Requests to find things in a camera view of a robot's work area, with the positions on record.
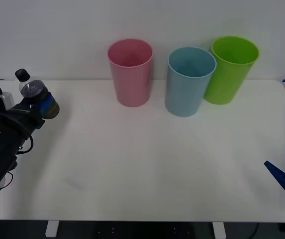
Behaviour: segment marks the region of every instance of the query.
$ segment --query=table surface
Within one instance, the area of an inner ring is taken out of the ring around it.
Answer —
[[[231,103],[203,100],[187,118],[166,110],[164,80],[137,108],[110,80],[44,82],[61,111],[19,157],[0,219],[285,222],[285,191],[263,165],[285,172],[279,82],[246,80]],[[0,87],[22,99],[17,82]]]

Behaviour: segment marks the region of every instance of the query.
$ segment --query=blue cup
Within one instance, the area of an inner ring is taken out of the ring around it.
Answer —
[[[201,48],[184,47],[171,53],[165,106],[178,116],[195,114],[216,69],[214,56]]]

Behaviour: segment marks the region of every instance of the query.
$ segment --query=plastic cup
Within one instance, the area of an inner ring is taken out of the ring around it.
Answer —
[[[204,98],[214,104],[226,104],[234,98],[258,58],[258,48],[246,39],[226,36],[213,42],[211,52],[217,68]]]
[[[108,57],[118,101],[129,107],[146,103],[151,91],[151,46],[138,39],[121,40],[109,48]]]
[[[178,116],[193,115],[216,68],[211,53],[196,47],[175,50],[168,60],[165,106]]]

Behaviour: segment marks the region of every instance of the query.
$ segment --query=pink cup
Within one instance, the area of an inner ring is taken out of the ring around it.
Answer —
[[[114,43],[108,50],[117,98],[125,106],[136,107],[150,97],[152,48],[138,39]]]

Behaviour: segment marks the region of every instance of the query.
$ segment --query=black cap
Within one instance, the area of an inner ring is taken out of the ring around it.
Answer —
[[[28,81],[31,77],[25,69],[19,69],[15,72],[16,77],[20,82]]]

